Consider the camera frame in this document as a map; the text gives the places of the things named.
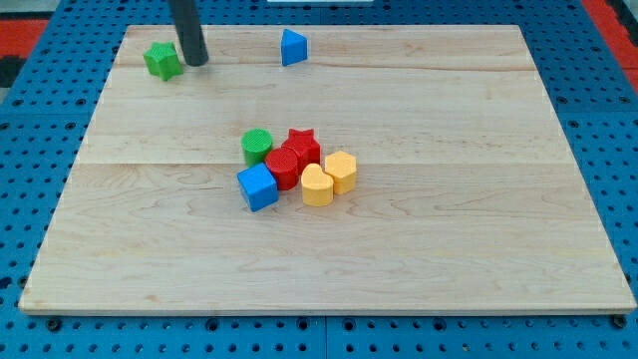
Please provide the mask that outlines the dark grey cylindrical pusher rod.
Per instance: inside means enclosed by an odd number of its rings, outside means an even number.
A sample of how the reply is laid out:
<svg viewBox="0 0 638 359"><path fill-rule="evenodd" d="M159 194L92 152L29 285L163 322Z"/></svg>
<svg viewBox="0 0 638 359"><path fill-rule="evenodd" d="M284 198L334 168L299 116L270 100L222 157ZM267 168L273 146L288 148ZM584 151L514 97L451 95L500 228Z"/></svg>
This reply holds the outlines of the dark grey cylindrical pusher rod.
<svg viewBox="0 0 638 359"><path fill-rule="evenodd" d="M167 0L185 62L200 67L208 62L208 52L194 0Z"/></svg>

